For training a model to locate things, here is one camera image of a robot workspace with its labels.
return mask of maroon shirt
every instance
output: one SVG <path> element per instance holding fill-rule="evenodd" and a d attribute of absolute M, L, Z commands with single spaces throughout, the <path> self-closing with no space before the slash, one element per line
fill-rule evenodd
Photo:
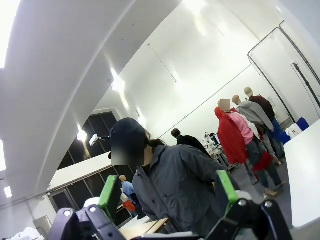
<path fill-rule="evenodd" d="M 251 96 L 249 97 L 249 101 L 259 104 L 271 122 L 275 119 L 275 112 L 271 103 L 263 96 Z"/>

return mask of pink shirt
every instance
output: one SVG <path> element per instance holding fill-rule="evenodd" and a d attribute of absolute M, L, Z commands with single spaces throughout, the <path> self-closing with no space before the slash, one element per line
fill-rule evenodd
<path fill-rule="evenodd" d="M 252 139 L 254 139 L 254 132 L 248 127 L 246 120 L 244 120 L 242 116 L 234 112 L 227 113 L 227 114 L 238 126 L 242 134 L 242 137 L 244 138 L 244 143 L 246 145 L 249 144 L 252 141 Z"/>

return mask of wooden board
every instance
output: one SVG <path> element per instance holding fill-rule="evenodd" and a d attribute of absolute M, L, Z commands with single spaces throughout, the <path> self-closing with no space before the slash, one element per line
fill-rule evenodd
<path fill-rule="evenodd" d="M 158 233 L 165 227 L 165 224 L 167 224 L 168 222 L 169 218 L 164 218 L 158 221 L 152 221 L 137 225 L 135 227 L 121 228 L 120 232 L 127 240 L 131 240 L 144 234 Z"/>

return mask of gray jacket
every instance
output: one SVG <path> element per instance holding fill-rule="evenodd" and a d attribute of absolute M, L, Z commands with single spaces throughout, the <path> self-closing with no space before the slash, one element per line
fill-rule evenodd
<path fill-rule="evenodd" d="M 249 122 L 259 125 L 265 124 L 268 129 L 271 131 L 274 130 L 272 122 L 258 103 L 252 101 L 243 101 L 239 104 L 236 110 L 241 115 L 244 115 Z"/>
<path fill-rule="evenodd" d="M 148 175 L 139 166 L 132 183 L 152 220 L 169 217 L 175 231 L 205 237 L 225 213 L 212 184 L 217 170 L 223 167 L 192 146 L 157 146 Z"/>

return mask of dark jacket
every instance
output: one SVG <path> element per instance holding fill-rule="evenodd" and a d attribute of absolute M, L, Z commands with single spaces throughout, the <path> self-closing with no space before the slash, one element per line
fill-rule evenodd
<path fill-rule="evenodd" d="M 205 237 L 225 213 L 212 184 L 216 171 L 223 169 L 194 147 L 157 146 L 148 175 L 139 166 L 132 183 L 143 211 L 153 221 L 169 217 L 176 227 L 173 232 L 192 231 Z"/>
<path fill-rule="evenodd" d="M 198 139 L 196 139 L 193 136 L 185 135 L 185 136 L 178 136 L 177 138 L 177 145 L 189 145 L 191 147 L 194 147 L 196 149 L 199 149 L 201 152 L 203 152 L 205 155 L 207 155 L 209 158 L 211 158 L 210 154 L 206 151 L 205 147 L 199 142 Z"/>
<path fill-rule="evenodd" d="M 275 111 L 271 103 L 263 96 L 251 96 L 249 101 L 259 104 L 271 122 L 275 119 Z"/>

